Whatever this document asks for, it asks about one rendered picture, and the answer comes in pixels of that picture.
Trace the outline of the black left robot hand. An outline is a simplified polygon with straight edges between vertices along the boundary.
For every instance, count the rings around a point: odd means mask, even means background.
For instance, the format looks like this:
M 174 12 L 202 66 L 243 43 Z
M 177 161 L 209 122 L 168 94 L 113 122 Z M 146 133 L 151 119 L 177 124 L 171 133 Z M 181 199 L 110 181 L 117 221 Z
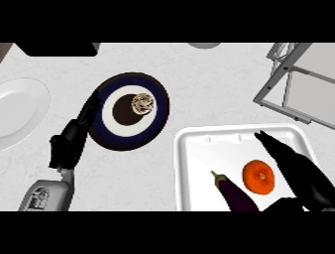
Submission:
M 84 103 L 79 116 L 72 119 L 60 135 L 50 139 L 51 160 L 48 167 L 72 170 L 79 162 L 88 129 L 100 109 L 98 92 L 94 91 Z

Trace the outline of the navy and white plate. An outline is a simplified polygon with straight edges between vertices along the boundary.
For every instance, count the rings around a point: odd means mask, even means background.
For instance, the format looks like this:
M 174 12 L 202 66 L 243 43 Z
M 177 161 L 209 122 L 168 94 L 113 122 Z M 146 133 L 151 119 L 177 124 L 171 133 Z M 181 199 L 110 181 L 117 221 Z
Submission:
M 125 72 L 97 87 L 98 110 L 88 134 L 100 147 L 131 151 L 160 133 L 169 116 L 169 97 L 148 74 Z

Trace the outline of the white tray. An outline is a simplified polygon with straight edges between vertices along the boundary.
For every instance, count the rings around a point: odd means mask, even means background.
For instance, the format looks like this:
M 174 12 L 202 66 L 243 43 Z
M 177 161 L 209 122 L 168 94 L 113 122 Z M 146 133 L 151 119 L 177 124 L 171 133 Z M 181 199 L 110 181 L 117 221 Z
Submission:
M 281 197 L 293 197 L 253 133 L 262 130 L 296 153 L 318 164 L 302 130 L 287 123 L 244 124 L 184 128 L 174 139 L 175 198 L 178 211 L 228 211 L 228 205 L 215 187 L 212 172 L 225 175 L 249 195 L 259 210 Z M 270 194 L 252 193 L 243 183 L 243 167 L 252 160 L 264 161 L 274 173 Z

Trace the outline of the pale grey round object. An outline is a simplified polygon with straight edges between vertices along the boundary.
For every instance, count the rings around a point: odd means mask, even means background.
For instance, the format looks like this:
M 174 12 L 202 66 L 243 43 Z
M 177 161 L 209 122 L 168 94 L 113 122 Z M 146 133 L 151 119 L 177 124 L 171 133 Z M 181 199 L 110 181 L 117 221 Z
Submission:
M 212 49 L 213 47 L 216 47 L 221 43 L 188 43 L 188 45 L 196 48 L 196 49 L 202 49 L 202 50 L 208 50 Z

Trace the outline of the black appliance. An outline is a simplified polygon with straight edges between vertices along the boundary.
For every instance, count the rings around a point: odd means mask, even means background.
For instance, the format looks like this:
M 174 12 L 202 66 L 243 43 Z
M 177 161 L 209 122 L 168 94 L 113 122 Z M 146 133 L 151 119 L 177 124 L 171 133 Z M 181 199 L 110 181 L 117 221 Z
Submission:
M 94 57 L 98 43 L 17 43 L 29 57 Z

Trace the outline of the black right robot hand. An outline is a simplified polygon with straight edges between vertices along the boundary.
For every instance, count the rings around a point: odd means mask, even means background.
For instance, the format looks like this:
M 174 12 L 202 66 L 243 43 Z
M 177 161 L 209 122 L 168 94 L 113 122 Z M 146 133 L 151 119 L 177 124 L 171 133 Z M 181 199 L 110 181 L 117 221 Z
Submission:
M 309 211 L 335 211 L 335 187 L 312 161 L 264 131 L 253 134 L 295 194 Z

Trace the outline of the grey tiered shelf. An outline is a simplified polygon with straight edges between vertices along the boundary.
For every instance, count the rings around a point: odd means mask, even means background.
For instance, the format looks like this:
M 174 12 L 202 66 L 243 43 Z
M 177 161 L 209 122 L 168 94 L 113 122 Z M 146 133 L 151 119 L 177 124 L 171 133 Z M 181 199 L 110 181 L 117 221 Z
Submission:
M 274 43 L 268 80 L 252 102 L 335 130 L 335 43 Z

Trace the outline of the dark purple eggplant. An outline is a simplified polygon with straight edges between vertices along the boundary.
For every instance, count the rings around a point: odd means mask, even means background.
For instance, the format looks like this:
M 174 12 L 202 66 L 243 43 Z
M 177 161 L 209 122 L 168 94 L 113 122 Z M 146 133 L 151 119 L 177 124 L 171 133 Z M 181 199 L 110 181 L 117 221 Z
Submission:
M 258 207 L 237 185 L 231 182 L 225 175 L 212 172 L 215 178 L 215 186 L 224 197 L 230 211 L 258 211 Z

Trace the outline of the orange squash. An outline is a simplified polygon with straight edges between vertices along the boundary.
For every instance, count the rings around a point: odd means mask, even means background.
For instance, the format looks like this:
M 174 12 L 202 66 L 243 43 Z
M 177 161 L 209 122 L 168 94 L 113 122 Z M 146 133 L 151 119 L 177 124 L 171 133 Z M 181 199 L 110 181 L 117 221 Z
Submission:
M 267 195 L 274 189 L 274 174 L 268 164 L 252 160 L 243 167 L 243 183 L 252 193 Z

